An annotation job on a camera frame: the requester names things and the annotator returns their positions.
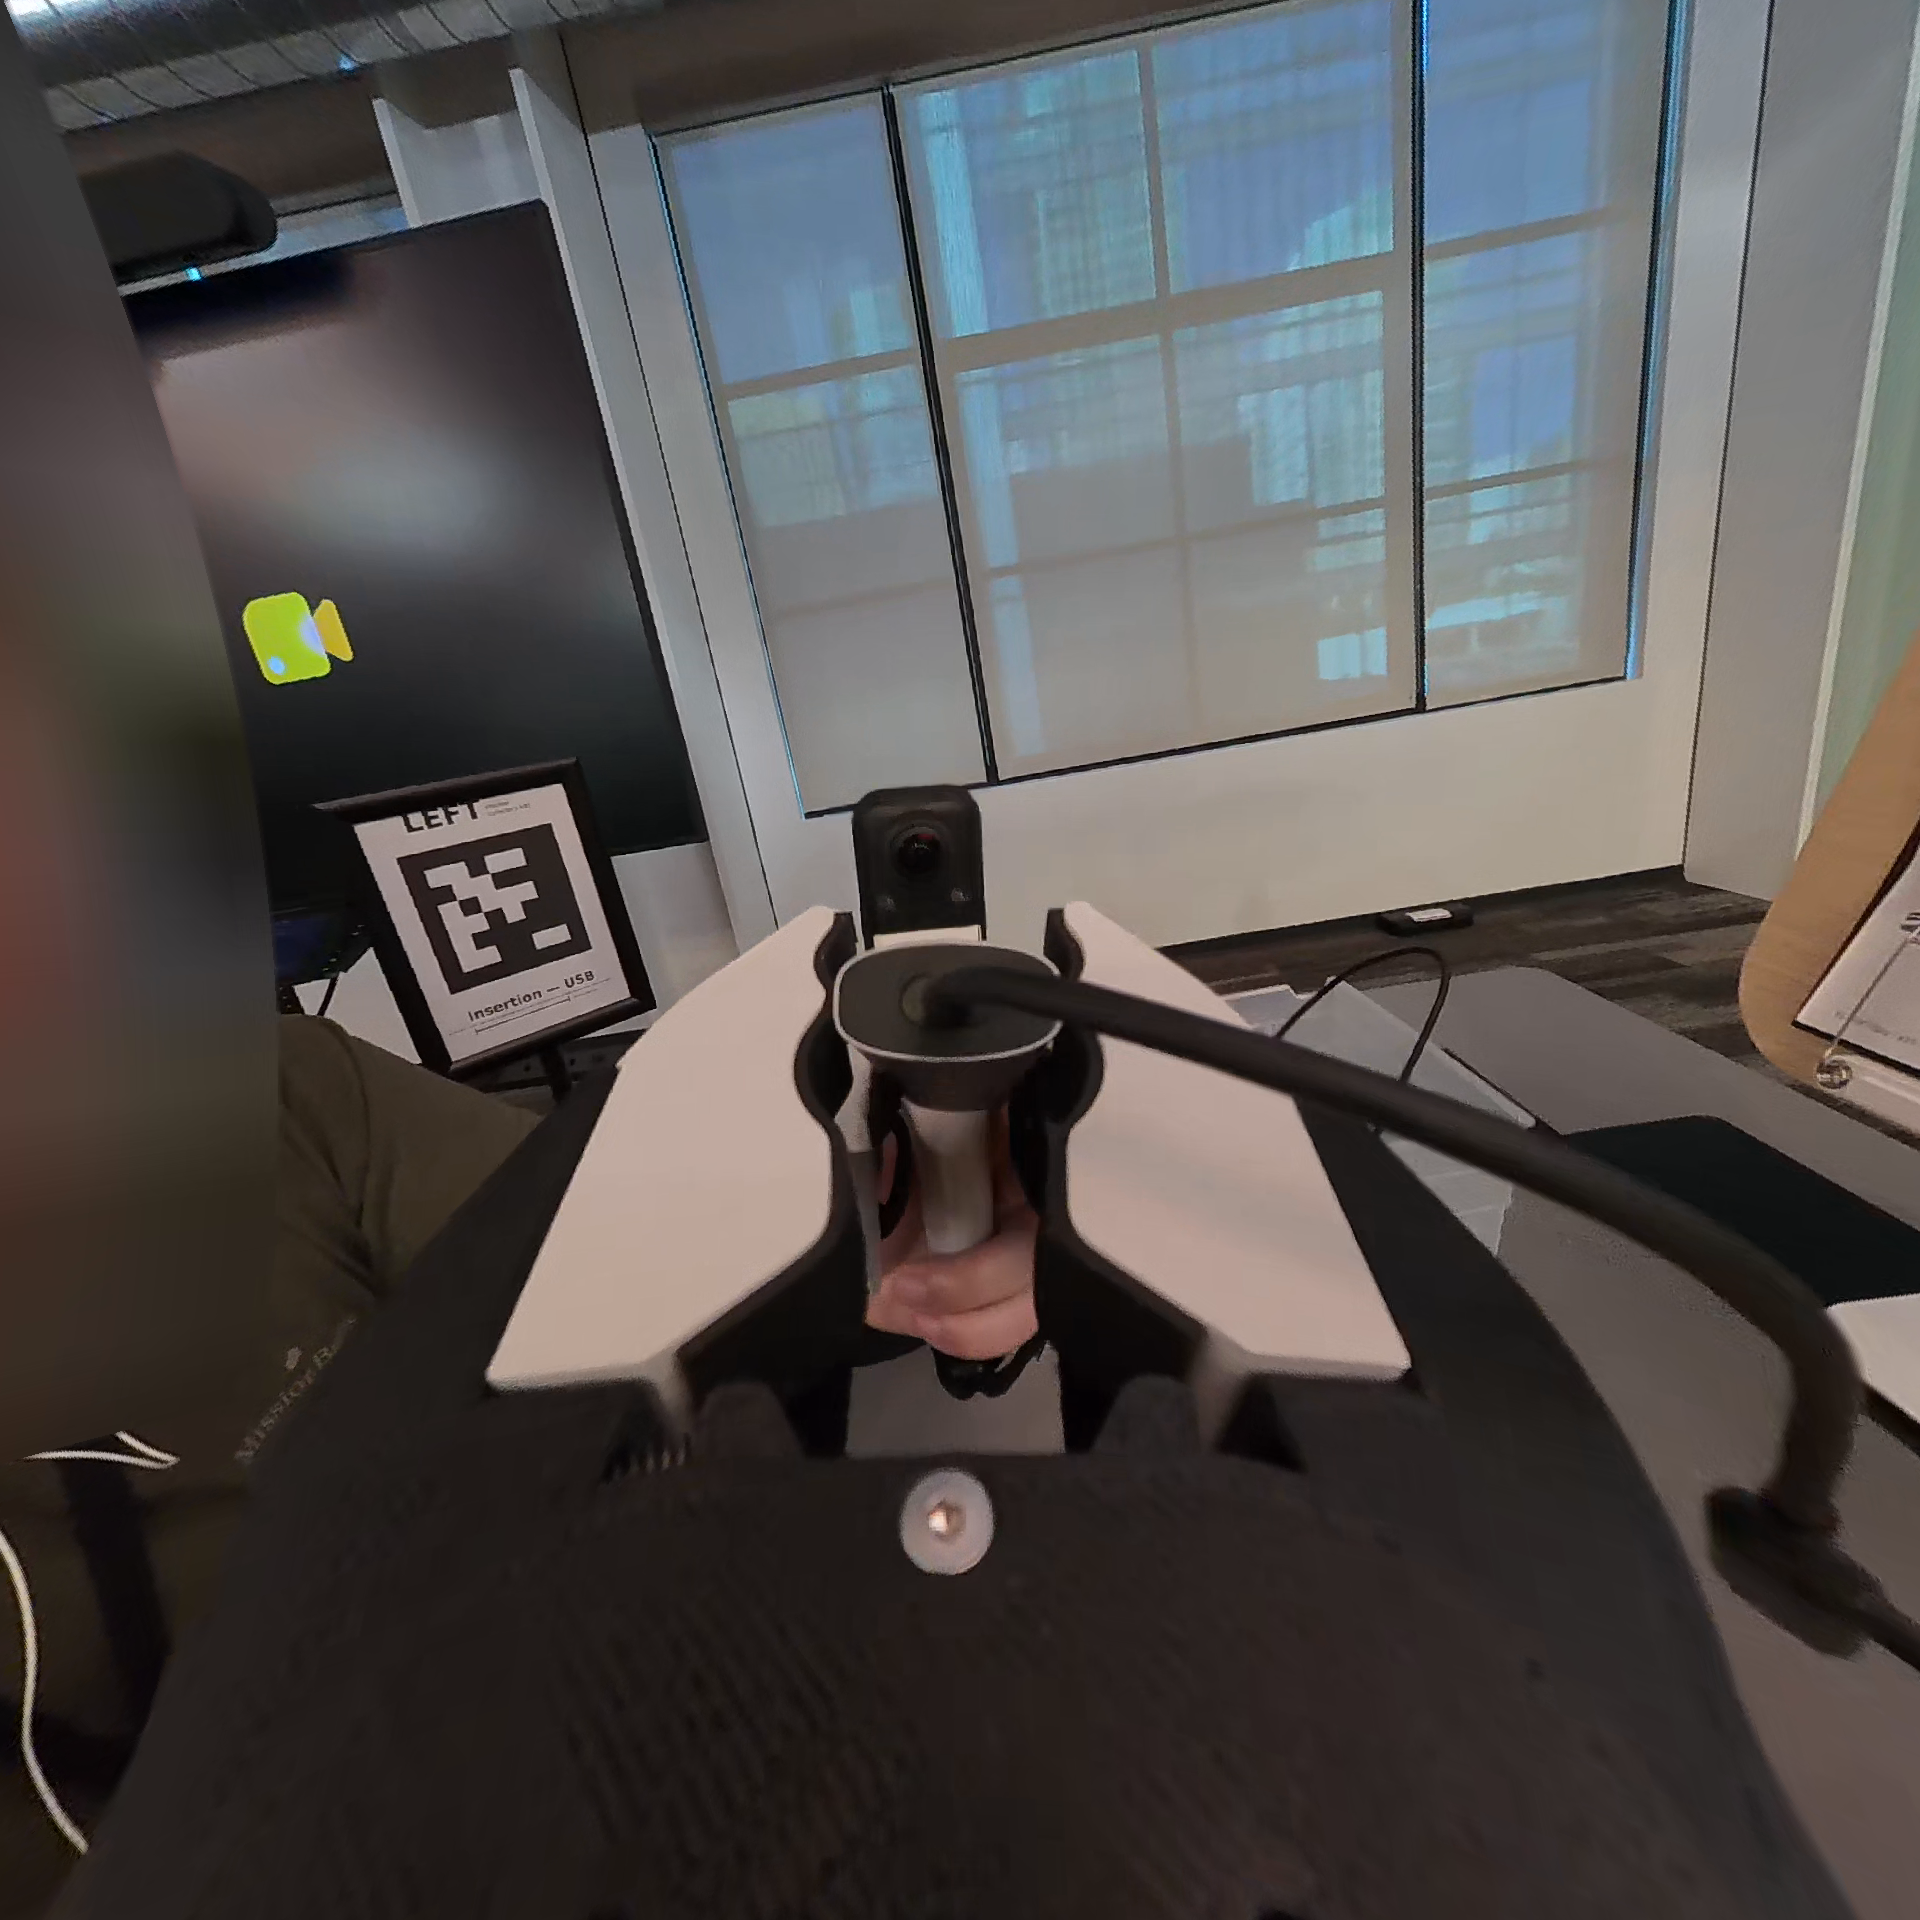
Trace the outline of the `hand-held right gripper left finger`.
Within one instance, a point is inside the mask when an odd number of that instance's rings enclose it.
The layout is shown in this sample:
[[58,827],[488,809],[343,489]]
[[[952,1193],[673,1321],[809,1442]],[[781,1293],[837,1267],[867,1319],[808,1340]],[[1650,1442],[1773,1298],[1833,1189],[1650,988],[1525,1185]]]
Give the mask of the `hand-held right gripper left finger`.
[[498,1394],[639,1385],[690,1436],[763,1385],[843,1442],[879,1206],[841,1129],[833,982],[857,955],[816,905],[657,1019],[616,1070],[488,1364]]

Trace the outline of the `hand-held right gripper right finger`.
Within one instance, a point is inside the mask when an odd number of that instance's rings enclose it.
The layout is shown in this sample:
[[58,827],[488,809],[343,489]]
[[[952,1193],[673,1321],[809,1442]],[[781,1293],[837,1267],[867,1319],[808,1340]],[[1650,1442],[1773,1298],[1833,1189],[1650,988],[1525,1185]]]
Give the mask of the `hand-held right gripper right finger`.
[[1040,1330],[1068,1427],[1149,1377],[1228,1427],[1258,1379],[1411,1366],[1296,1105],[1073,1022],[1040,1070]]

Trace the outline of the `person's left hand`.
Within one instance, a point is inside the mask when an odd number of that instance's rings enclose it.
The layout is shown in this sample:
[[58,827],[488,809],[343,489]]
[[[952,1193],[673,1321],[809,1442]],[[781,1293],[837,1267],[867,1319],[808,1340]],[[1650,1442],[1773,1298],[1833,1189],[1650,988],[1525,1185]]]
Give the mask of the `person's left hand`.
[[897,1227],[880,1241],[880,1277],[867,1325],[914,1337],[956,1359],[996,1359],[1037,1333],[1036,1246],[1040,1218],[1026,1205],[1005,1142],[1005,1117],[991,1129],[995,1233],[960,1255],[936,1255],[922,1222],[922,1178],[888,1161],[888,1195],[905,1197]]

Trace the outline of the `framed marker sign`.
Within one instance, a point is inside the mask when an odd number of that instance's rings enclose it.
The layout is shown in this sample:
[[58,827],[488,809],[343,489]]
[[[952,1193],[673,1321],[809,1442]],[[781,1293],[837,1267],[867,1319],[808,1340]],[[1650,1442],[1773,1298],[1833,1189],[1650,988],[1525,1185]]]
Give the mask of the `framed marker sign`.
[[659,1009],[585,771],[548,758],[322,801],[425,1070],[467,1081]]

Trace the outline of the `dark flat slab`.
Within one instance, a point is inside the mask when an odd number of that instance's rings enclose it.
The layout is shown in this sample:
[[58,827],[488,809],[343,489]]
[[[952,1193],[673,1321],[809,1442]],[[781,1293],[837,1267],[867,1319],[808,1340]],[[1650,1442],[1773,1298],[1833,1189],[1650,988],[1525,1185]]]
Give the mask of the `dark flat slab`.
[[1569,1141],[1751,1241],[1827,1308],[1919,1293],[1913,1226],[1728,1121],[1642,1121]]

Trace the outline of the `window with white blinds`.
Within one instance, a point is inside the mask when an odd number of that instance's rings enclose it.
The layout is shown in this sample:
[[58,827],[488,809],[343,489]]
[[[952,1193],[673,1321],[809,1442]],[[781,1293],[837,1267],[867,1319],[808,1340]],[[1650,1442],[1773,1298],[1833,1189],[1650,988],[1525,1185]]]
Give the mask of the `window with white blinds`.
[[1631,674],[1675,22],[1242,7],[668,134],[803,813]]

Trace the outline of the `large black wall screen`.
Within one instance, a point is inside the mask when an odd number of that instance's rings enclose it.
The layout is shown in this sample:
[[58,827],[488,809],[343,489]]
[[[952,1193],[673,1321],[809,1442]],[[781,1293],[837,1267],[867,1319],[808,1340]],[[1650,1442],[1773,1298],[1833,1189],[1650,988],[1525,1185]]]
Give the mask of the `large black wall screen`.
[[325,802],[575,758],[613,855],[705,838],[546,210],[128,300],[243,714],[272,911]]

